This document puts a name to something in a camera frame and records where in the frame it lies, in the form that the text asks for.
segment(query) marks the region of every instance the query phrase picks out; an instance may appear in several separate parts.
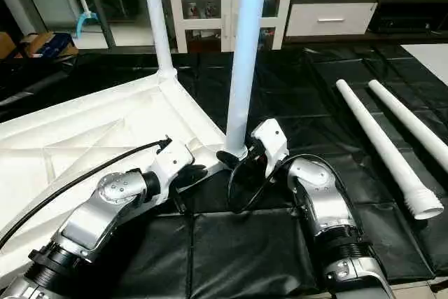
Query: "cardboard box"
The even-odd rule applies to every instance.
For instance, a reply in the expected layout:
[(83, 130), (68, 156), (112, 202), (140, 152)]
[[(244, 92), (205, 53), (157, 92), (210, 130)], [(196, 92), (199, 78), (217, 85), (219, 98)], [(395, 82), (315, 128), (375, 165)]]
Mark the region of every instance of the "cardboard box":
[(4, 59), (15, 50), (15, 43), (8, 33), (0, 32), (0, 59)]

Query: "shelf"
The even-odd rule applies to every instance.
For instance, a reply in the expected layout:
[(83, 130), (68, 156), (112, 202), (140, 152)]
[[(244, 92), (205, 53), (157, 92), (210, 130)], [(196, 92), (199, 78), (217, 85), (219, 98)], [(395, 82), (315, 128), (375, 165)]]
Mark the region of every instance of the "shelf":
[(283, 48), (291, 48), (297, 44), (329, 44), (329, 43), (447, 43), (448, 32), (442, 34), (427, 33), (396, 33), (377, 34), (366, 32), (353, 35), (325, 35), (325, 36), (290, 36), (283, 41)]

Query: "blue object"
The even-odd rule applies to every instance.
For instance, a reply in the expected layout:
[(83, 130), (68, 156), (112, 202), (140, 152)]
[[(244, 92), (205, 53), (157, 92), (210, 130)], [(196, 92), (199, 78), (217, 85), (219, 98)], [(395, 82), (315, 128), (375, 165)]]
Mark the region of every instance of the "blue object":
[(95, 19), (98, 20), (98, 15), (94, 12), (90, 12), (90, 14), (83, 13), (78, 18), (78, 24), (76, 24), (76, 38), (79, 39), (81, 36), (81, 29), (83, 28), (84, 21), (87, 19)]

